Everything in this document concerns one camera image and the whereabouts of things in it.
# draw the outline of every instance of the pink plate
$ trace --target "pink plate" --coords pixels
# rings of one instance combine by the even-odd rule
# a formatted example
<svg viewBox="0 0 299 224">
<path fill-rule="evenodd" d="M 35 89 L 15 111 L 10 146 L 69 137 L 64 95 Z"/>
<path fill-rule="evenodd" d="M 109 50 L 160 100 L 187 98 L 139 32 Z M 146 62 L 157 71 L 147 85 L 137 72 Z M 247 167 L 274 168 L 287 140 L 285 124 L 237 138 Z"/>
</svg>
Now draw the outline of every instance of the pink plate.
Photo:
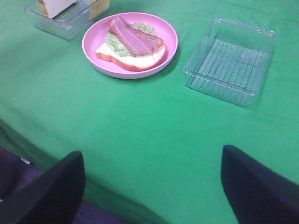
<svg viewBox="0 0 299 224">
<path fill-rule="evenodd" d="M 95 50 L 105 42 L 105 36 L 109 30 L 108 22 L 116 16 L 122 16 L 129 23 L 138 21 L 152 25 L 156 29 L 157 36 L 162 38 L 167 45 L 166 60 L 159 66 L 150 70 L 132 72 L 122 69 L 113 62 L 97 59 Z M 135 79 L 151 76 L 165 68 L 173 59 L 174 54 L 177 51 L 178 36 L 174 28 L 167 21 L 155 15 L 146 13 L 120 13 L 106 17 L 93 24 L 83 37 L 82 48 L 87 59 L 97 70 L 115 78 Z"/>
</svg>

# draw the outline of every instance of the tablecloth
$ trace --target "tablecloth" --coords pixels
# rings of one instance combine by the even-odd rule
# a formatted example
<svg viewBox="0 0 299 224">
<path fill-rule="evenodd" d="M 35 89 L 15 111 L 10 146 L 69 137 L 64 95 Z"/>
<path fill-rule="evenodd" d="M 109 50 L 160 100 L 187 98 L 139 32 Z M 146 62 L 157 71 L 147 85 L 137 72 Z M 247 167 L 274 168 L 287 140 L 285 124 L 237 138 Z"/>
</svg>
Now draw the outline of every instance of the tablecloth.
<svg viewBox="0 0 299 224">
<path fill-rule="evenodd" d="M 220 180 L 225 144 L 299 183 L 298 1 L 112 0 L 101 18 L 154 14 L 178 34 L 172 62 L 137 80 L 91 66 L 86 29 L 67 41 L 35 28 L 29 2 L 1 1 L 0 145 L 44 170 L 81 150 L 85 199 L 128 223 L 236 224 Z M 183 67 L 215 17 L 276 33 L 249 107 L 184 85 Z"/>
</svg>

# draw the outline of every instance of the bacon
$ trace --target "bacon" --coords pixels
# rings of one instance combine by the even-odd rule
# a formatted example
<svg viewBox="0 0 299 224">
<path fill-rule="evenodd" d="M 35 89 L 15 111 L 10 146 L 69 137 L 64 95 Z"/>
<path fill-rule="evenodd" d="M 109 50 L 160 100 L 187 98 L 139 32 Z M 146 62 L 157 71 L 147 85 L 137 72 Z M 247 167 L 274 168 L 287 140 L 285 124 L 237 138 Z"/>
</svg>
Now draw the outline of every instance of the bacon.
<svg viewBox="0 0 299 224">
<path fill-rule="evenodd" d="M 163 40 L 159 37 L 134 29 L 122 17 L 109 22 L 109 32 L 116 35 L 132 55 L 145 55 L 159 49 Z"/>
<path fill-rule="evenodd" d="M 109 27 L 132 55 L 145 55 L 152 52 L 153 47 L 137 35 L 135 29 L 122 17 L 112 19 Z"/>
</svg>

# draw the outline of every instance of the empty plastic tray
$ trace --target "empty plastic tray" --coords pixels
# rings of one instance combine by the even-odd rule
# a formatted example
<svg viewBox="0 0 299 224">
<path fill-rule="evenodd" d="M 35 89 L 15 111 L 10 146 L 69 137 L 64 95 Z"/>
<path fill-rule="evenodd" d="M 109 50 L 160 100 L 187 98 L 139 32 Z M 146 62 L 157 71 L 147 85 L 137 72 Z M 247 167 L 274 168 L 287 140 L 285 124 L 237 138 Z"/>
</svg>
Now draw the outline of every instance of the empty plastic tray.
<svg viewBox="0 0 299 224">
<path fill-rule="evenodd" d="M 81 30 L 91 25 L 94 19 L 105 12 L 110 6 L 110 0 L 77 0 L 77 3 L 62 11 L 59 15 L 50 19 L 43 15 L 38 0 L 25 6 L 25 12 L 34 15 L 38 19 L 36 27 L 71 40 Z"/>
<path fill-rule="evenodd" d="M 215 18 L 186 66 L 185 85 L 239 106 L 258 93 L 273 31 Z"/>
</svg>

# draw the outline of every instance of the lettuce leaf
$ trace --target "lettuce leaf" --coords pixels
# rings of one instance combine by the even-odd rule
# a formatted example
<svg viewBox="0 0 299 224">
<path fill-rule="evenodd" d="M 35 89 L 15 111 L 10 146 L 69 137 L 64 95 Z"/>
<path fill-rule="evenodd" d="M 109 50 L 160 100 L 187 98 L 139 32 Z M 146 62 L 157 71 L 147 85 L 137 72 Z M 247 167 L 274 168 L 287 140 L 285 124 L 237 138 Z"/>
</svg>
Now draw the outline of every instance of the lettuce leaf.
<svg viewBox="0 0 299 224">
<path fill-rule="evenodd" d="M 134 24 L 131 24 L 131 26 L 134 29 L 141 30 L 153 36 L 157 35 L 155 28 L 149 24 L 145 24 L 143 22 L 136 22 Z M 117 38 L 117 36 L 111 34 L 110 32 L 108 32 L 106 35 L 106 44 L 121 57 L 131 55 L 126 46 Z"/>
</svg>

